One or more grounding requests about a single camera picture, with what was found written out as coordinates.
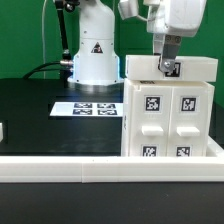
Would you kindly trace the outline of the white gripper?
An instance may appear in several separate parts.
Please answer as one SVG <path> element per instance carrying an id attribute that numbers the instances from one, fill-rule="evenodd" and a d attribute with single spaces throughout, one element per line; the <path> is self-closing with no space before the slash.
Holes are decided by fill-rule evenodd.
<path id="1" fill-rule="evenodd" d="M 196 35 L 206 2 L 207 0 L 145 0 L 149 7 L 147 31 L 154 33 L 153 54 L 160 55 L 159 69 L 163 73 L 174 70 L 181 37 Z"/>

